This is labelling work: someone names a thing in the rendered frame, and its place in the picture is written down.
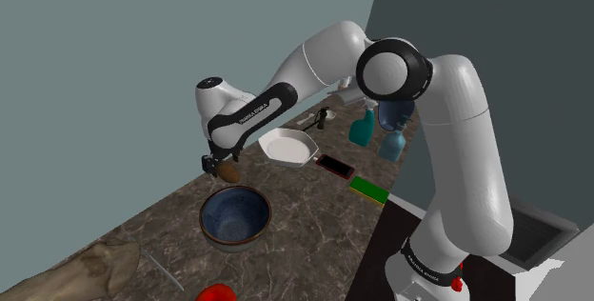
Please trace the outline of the brown potato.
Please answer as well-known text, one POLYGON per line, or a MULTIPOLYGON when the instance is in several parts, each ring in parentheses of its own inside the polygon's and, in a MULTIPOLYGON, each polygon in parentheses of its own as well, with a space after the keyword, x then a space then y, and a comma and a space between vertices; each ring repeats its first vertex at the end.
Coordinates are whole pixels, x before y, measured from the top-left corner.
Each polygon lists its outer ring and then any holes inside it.
POLYGON ((221 161, 215 168, 216 175, 227 183, 238 183, 241 174, 228 160, 221 161))

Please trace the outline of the blue bowl with brown rim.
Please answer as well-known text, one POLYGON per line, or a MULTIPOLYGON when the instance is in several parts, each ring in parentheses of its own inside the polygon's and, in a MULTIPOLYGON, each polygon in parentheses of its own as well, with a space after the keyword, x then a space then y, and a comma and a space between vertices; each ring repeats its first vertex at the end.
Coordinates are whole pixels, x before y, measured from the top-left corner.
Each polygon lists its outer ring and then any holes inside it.
POLYGON ((246 186, 220 189, 210 195, 199 212, 206 241, 219 251, 238 253, 253 247, 266 232, 272 217, 269 200, 246 186))

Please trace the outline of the white angular plate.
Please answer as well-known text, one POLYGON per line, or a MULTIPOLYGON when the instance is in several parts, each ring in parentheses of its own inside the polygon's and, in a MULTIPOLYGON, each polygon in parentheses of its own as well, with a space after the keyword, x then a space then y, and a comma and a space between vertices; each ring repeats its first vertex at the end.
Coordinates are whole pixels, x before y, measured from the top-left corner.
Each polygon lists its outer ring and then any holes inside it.
POLYGON ((289 168, 301 168, 319 150, 306 132, 285 128, 268 131, 258 143, 271 164, 289 168))

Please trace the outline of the thin grey rod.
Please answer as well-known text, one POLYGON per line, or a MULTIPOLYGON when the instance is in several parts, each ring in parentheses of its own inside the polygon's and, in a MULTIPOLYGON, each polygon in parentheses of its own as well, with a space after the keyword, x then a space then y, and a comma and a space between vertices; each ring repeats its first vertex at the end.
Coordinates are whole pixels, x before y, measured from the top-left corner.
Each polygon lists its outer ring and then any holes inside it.
POLYGON ((186 291, 184 286, 151 255, 151 253, 140 241, 135 239, 128 231, 126 231, 122 225, 119 226, 119 229, 121 233, 123 233, 127 237, 128 240, 136 242, 140 245, 141 253, 155 266, 155 268, 159 272, 161 272, 167 278, 169 282, 171 282, 179 291, 186 291))

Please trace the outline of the red phone with black screen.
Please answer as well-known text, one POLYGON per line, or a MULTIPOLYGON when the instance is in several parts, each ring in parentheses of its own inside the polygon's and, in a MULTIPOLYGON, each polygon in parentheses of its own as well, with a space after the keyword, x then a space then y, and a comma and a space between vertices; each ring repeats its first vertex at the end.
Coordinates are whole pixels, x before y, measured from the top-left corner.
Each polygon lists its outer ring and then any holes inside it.
POLYGON ((355 172, 355 169, 350 165, 327 154, 322 154, 319 157, 315 157, 315 163, 327 171, 330 171, 344 179, 349 179, 355 172))

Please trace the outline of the red round fruit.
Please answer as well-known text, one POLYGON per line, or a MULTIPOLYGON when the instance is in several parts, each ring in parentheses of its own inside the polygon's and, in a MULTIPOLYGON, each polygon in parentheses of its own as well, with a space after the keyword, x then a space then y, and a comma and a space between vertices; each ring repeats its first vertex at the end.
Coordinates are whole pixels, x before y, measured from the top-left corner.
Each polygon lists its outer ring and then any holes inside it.
POLYGON ((217 283, 200 291, 195 301, 237 301, 237 296, 228 285, 217 283))

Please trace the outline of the teal spray bottle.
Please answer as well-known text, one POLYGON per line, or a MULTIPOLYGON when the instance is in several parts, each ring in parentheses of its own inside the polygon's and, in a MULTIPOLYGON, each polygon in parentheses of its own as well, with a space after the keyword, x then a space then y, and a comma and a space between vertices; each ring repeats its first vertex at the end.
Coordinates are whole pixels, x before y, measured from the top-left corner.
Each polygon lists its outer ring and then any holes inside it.
POLYGON ((361 147, 366 147, 370 142, 375 128, 375 113, 373 108, 367 107, 365 116, 352 122, 348 140, 361 147))

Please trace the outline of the green and yellow sponge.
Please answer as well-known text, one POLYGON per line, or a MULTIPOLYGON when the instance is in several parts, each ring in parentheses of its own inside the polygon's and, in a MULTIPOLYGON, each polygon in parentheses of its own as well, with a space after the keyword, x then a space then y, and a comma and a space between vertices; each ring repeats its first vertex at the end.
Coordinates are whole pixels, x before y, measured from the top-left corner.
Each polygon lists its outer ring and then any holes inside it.
POLYGON ((353 178, 349 184, 349 189, 380 206, 383 206, 386 203, 389 196, 389 191, 386 191, 359 176, 353 178))

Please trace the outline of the beige crumpled cloth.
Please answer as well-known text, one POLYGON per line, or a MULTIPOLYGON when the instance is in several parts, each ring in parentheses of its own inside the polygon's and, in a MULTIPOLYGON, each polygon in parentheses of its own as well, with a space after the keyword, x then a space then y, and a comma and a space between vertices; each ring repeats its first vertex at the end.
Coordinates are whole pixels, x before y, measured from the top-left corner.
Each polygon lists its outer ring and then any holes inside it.
POLYGON ((0 301, 94 301, 122 291, 138 268, 141 246, 112 237, 62 265, 0 293, 0 301))

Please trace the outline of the blue soap dispenser bottle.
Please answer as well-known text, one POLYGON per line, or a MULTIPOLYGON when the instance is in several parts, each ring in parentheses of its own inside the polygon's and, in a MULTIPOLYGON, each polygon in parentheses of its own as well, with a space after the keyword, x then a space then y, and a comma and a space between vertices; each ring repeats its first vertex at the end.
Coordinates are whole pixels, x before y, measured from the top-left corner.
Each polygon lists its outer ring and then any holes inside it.
POLYGON ((378 155, 390 162, 397 162, 406 146, 404 130, 406 124, 397 125, 389 130, 378 150, 378 155))

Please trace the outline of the dark robot stand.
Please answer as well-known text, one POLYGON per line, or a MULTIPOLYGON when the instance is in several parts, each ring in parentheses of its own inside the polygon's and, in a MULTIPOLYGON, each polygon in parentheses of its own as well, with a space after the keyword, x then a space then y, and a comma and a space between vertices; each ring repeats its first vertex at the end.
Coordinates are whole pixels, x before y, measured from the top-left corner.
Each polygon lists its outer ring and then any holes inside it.
MULTIPOLYGON (((420 222, 391 201, 384 205, 345 301, 395 301, 386 280, 386 260, 420 222)), ((483 257, 469 255, 465 259, 463 280, 470 301, 516 301, 515 277, 483 257)))

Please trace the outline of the dark blue bowl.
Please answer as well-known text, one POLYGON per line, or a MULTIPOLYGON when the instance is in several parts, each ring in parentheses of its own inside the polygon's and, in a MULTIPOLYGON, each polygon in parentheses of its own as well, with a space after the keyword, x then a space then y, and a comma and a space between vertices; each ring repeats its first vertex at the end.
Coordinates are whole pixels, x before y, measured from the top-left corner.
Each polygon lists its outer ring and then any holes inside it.
POLYGON ((403 130, 415 111, 413 101, 380 101, 378 121, 387 131, 403 130))

